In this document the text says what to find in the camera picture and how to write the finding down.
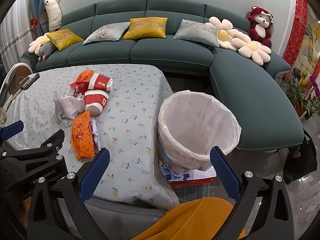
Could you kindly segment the large orange snack bag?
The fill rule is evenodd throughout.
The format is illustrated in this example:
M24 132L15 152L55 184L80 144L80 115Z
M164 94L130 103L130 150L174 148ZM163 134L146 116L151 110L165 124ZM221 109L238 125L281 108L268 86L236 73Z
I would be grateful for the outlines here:
M89 111L80 114L73 121L71 139L77 159L95 157L90 124Z

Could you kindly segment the white tissue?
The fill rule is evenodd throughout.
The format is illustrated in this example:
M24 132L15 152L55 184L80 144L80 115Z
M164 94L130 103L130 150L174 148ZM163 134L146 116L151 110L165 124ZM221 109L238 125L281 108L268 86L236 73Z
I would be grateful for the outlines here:
M85 111L84 94L80 93L74 96L72 89L61 97L58 97L57 91L55 91L54 104L56 121L64 128L71 127L77 115Z

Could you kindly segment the small orange wrapper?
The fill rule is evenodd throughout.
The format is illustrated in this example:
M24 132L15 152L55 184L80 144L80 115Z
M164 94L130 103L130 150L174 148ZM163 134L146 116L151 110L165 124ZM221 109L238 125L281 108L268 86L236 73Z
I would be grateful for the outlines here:
M71 87L77 87L77 86L80 86L80 85L88 85L92 76L94 74L94 71L93 70L85 70L83 72L81 72L78 77L76 78L76 81L71 83L70 86Z

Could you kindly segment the white printed paper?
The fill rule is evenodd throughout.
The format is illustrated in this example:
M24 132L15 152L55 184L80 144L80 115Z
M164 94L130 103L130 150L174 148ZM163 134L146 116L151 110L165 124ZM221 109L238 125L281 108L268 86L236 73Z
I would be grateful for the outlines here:
M94 152L98 153L101 150L101 146L99 141L97 122L94 118L90 119L90 130L93 137Z

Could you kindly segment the grey seat cushion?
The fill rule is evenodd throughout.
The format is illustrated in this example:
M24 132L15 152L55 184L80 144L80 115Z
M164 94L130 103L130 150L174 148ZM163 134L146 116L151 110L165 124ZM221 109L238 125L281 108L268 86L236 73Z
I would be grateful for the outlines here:
M137 206L92 197L85 207L108 239L132 239L160 218L164 211L141 200Z

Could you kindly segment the blue floral box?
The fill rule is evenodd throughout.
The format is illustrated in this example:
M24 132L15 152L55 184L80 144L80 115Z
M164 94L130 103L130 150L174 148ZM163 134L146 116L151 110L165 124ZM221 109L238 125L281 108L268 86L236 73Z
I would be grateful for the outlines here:
M213 167L210 167L206 171L183 168L173 163L165 152L159 153L159 166L162 175L169 183L213 180L216 177Z

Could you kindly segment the round wooden white chair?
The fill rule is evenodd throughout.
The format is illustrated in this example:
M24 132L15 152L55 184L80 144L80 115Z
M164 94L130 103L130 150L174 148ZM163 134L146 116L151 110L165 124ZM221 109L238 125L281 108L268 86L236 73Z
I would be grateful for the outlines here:
M6 96L7 92L12 93L14 89L28 75L33 74L32 68L26 63L17 63L9 70L1 86L1 96Z

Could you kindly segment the floral light blue tablecloth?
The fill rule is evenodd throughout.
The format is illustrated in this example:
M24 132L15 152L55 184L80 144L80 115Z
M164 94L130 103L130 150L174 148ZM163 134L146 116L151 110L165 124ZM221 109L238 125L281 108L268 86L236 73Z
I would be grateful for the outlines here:
M54 99L65 95L77 76L93 70L113 79L106 108L95 118L100 146L109 150L111 161L94 196L112 202L143 201L162 210L179 203L162 176L158 163L157 118L172 90L156 67L144 64L98 64L47 70L8 107L6 124L24 123L9 140L16 150L39 147L59 129L65 132L61 155L70 172L84 163L75 157L72 129L60 124Z

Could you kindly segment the black bag on floor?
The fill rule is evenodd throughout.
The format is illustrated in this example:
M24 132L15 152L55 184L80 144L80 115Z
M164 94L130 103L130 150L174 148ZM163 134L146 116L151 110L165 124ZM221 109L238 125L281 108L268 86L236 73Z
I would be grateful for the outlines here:
M289 185L316 170L316 148L310 134L304 130L303 143L289 148L283 168L285 184Z

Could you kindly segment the cream flower pillow far left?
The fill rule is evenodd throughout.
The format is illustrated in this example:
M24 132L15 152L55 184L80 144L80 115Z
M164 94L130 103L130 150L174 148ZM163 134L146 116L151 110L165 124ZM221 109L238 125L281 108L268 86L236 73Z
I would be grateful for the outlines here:
M31 54L34 53L35 55L39 56L40 55L40 46L47 43L48 41L50 41L50 39L47 37L47 35L48 35L48 33L45 33L44 35L36 38L35 41L31 42L31 44L29 44L28 52Z

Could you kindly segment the white flower pillow right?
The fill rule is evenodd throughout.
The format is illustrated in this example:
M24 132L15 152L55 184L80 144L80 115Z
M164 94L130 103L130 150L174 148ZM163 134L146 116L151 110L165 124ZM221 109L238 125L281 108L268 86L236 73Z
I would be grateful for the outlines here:
M241 56L251 59L259 66L263 66L264 63L271 60L271 49L269 47L258 41L252 41L248 35L242 32L235 34L235 37L231 40L231 45L237 49Z

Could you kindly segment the white flower pillow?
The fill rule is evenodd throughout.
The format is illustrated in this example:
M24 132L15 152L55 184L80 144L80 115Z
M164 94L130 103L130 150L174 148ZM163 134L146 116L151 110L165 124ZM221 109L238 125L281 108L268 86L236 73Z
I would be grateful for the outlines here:
M264 63L271 60L271 49L269 47L258 41L252 41L248 35L242 32L235 34L235 37L231 40L231 45L237 49L241 56L251 59L259 66L263 66Z
M209 18L206 25L212 25L217 28L217 41L220 48L232 51L238 50L232 45L232 39L238 30L233 28L233 24L229 20L219 20L217 17L212 16Z

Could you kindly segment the white flower pillow left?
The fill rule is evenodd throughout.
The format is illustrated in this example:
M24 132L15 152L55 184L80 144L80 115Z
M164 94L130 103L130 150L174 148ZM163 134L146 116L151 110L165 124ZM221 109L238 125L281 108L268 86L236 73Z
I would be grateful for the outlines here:
M217 17L212 16L209 18L206 25L212 25L217 28L217 41L220 48L232 51L238 50L232 45L232 39L238 30L233 28L233 24L229 20L219 20Z

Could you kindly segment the yellow cushion centre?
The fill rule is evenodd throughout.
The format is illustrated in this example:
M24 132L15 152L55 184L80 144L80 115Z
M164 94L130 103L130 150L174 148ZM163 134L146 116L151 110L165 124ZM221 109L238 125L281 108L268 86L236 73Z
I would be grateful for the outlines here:
M167 17L131 18L130 26L123 35L124 40L137 40L146 37L166 38Z

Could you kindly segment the red white plush bear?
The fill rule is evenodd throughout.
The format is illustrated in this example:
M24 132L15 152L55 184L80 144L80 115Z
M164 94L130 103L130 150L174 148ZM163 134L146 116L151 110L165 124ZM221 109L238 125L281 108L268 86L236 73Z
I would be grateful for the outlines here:
M258 41L271 48L272 42L270 28L273 25L273 16L261 7L252 7L248 16L250 28L248 35L252 41Z

